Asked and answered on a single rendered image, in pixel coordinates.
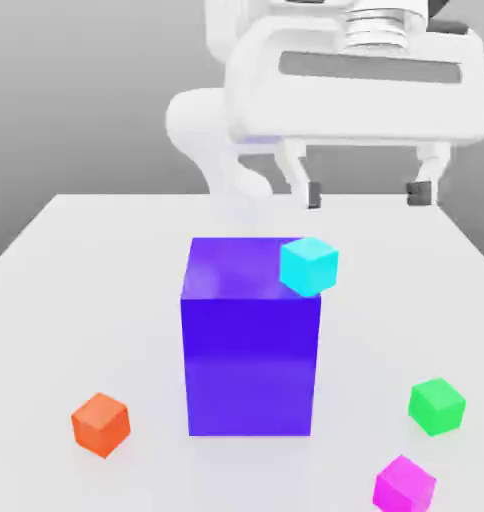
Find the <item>large purple box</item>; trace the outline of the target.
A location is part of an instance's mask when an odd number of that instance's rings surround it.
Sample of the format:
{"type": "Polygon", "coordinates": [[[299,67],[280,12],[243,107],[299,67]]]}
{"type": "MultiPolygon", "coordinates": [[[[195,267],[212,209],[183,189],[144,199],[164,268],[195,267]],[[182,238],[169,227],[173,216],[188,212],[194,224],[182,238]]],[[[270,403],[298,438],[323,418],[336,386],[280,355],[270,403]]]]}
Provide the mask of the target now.
{"type": "Polygon", "coordinates": [[[307,436],[320,296],[279,280],[284,238],[195,237],[180,297],[192,436],[307,436]]]}

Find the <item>small green cube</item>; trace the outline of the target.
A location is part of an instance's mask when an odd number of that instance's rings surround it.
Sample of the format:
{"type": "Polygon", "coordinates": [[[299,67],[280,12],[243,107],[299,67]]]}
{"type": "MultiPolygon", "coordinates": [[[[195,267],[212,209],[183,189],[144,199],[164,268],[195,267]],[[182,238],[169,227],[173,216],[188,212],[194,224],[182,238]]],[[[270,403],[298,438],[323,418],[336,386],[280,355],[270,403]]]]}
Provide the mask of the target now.
{"type": "Polygon", "coordinates": [[[466,399],[445,379],[412,386],[408,415],[431,437],[461,426],[466,399]]]}

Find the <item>small cyan cube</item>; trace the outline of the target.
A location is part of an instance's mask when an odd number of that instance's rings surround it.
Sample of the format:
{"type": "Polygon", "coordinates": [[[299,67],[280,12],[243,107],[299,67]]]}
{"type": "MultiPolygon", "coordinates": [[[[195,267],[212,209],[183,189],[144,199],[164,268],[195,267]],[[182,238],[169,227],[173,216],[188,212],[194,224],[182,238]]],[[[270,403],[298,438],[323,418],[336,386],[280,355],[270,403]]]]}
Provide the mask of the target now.
{"type": "Polygon", "coordinates": [[[280,282],[303,297],[313,297],[336,285],[339,251],[306,237],[281,246],[280,282]]]}

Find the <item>small orange cube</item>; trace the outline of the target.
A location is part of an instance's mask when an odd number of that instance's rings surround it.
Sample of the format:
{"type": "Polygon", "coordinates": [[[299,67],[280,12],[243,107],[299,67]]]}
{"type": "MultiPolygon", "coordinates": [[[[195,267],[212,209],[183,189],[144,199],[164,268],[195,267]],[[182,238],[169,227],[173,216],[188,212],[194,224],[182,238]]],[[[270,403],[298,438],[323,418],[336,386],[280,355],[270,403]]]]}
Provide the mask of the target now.
{"type": "Polygon", "coordinates": [[[128,408],[103,393],[96,393],[72,415],[76,442],[107,458],[130,434],[128,408]]]}

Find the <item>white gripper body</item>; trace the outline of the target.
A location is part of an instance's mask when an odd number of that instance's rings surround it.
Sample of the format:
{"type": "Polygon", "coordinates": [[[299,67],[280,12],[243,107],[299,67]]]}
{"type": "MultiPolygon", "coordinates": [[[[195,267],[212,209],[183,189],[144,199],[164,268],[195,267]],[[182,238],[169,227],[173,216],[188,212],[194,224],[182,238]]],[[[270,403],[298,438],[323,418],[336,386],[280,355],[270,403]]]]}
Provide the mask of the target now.
{"type": "Polygon", "coordinates": [[[413,39],[406,58],[434,67],[455,64],[459,83],[280,73],[282,53],[342,55],[343,36],[336,19],[269,16],[255,22],[226,65],[232,137],[396,146],[484,139],[484,44],[474,31],[427,32],[413,39]]]}

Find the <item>small magenta cube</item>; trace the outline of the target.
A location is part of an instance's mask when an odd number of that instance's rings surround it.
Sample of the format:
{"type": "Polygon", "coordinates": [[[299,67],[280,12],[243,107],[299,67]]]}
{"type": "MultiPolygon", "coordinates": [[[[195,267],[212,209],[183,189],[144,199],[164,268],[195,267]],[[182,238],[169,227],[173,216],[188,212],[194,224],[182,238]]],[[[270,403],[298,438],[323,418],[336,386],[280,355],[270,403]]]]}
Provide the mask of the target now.
{"type": "Polygon", "coordinates": [[[437,479],[400,455],[376,477],[372,503],[382,512],[427,512],[437,479]]]}

